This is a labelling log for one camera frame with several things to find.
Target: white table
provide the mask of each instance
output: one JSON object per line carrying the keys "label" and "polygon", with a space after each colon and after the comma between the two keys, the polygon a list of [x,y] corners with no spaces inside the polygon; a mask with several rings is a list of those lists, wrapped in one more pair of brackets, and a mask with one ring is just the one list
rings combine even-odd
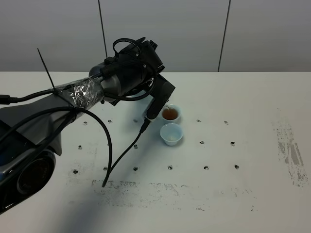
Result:
{"label": "white table", "polygon": [[[51,75],[62,84],[87,74]],[[62,132],[51,180],[0,216],[1,232],[310,232],[311,73],[163,76],[182,109],[180,145],[166,146],[156,121],[101,188],[106,136],[82,116]],[[0,82],[0,93],[18,97],[50,87],[43,72],[2,72]],[[136,137],[147,102],[91,109],[109,128],[114,161]]]}

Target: cup with tea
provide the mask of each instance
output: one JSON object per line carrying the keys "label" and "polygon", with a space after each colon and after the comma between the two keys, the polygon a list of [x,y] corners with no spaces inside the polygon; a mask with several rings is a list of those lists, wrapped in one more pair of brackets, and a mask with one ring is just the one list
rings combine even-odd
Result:
{"label": "cup with tea", "polygon": [[177,105],[166,104],[161,111],[161,118],[165,124],[180,123],[181,110]]}

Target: tea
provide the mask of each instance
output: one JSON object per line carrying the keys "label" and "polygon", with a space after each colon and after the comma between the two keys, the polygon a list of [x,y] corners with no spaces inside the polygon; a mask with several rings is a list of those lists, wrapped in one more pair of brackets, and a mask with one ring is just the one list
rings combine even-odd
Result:
{"label": "tea", "polygon": [[178,117],[178,112],[173,108],[169,108],[163,111],[162,116],[167,120],[175,120]]}

